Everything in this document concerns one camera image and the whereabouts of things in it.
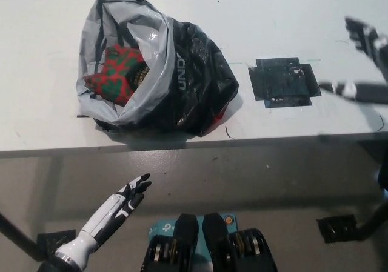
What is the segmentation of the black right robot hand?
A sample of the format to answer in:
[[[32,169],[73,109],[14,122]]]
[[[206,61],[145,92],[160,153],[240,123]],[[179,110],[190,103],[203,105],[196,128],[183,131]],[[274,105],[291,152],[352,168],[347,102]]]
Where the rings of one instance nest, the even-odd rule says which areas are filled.
[[[364,53],[387,80],[387,35],[378,33],[376,28],[351,16],[345,17],[346,30],[355,48]],[[319,87],[345,100],[366,104],[387,104],[387,84],[367,82],[319,83]]]

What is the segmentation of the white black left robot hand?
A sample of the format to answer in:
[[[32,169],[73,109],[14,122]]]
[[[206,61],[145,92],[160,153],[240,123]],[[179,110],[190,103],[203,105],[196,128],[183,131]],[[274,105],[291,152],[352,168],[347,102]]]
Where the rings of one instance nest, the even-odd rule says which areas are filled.
[[[88,234],[100,247],[128,219],[151,185],[150,174],[139,176],[111,195],[91,216],[79,234]]]

